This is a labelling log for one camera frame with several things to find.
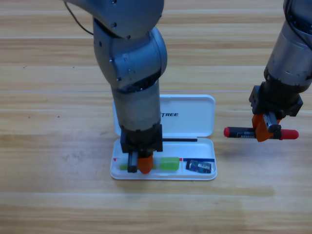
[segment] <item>robotic arm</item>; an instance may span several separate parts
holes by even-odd
[[[249,101],[258,141],[280,132],[279,121],[295,117],[303,105],[299,93],[312,83],[312,0],[284,0],[286,21]]]
[[[153,151],[162,151],[158,79],[167,50],[155,28],[164,0],[64,0],[93,18],[94,52],[110,83],[128,172],[149,173]]]

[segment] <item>wood grain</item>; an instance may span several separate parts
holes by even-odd
[[[93,39],[60,0],[0,0],[0,233],[310,234],[312,93],[283,128],[296,141],[227,139],[284,21],[283,0],[167,0],[162,94],[216,100],[218,176],[117,181],[112,94]],[[91,17],[72,6],[92,29]]]

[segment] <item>marker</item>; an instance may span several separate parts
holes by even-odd
[[[223,132],[228,138],[256,138],[255,129],[253,128],[237,128],[227,127]],[[271,139],[278,140],[296,140],[299,137],[299,132],[296,130],[282,129],[280,133],[274,133]]]

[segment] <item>white case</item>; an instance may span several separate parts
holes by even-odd
[[[179,157],[177,171],[151,170],[147,175],[140,171],[128,173],[119,169],[127,164],[128,154],[121,150],[120,139],[114,143],[111,176],[115,179],[149,180],[211,180],[217,175],[214,144],[210,136],[214,131],[215,99],[209,95],[160,95],[163,138],[194,138],[195,142],[163,142],[163,152],[154,152],[153,158]],[[121,135],[113,103],[115,132]],[[186,169],[187,160],[197,159],[212,165],[211,173],[202,174]]]

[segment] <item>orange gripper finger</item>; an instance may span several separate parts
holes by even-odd
[[[255,135],[256,135],[258,142],[263,142],[273,137],[273,133],[269,133],[267,129],[263,115],[254,115],[252,121],[253,121],[253,128],[255,129]]]
[[[153,154],[149,157],[139,158],[137,168],[143,173],[148,174],[153,168]]]

